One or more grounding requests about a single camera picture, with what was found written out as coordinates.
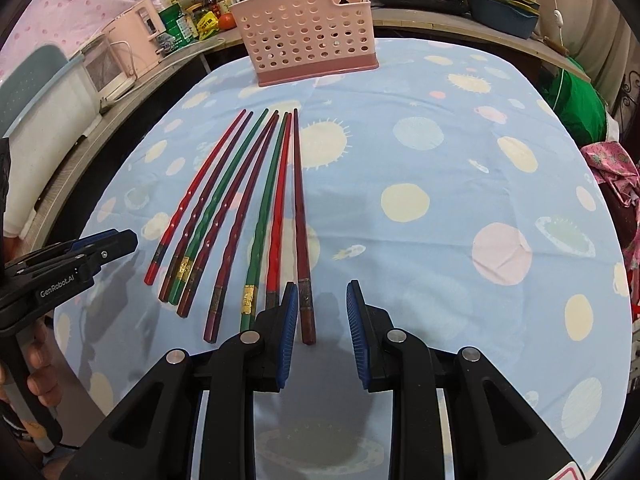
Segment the person's left hand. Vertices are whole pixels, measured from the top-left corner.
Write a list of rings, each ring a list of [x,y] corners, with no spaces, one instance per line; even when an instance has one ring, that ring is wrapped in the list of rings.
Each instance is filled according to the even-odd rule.
[[[27,379],[29,391],[47,408],[56,408],[62,400],[62,389],[58,375],[52,363],[51,352],[47,344],[48,331],[43,322],[34,324],[34,336],[27,347],[25,356],[32,367]]]

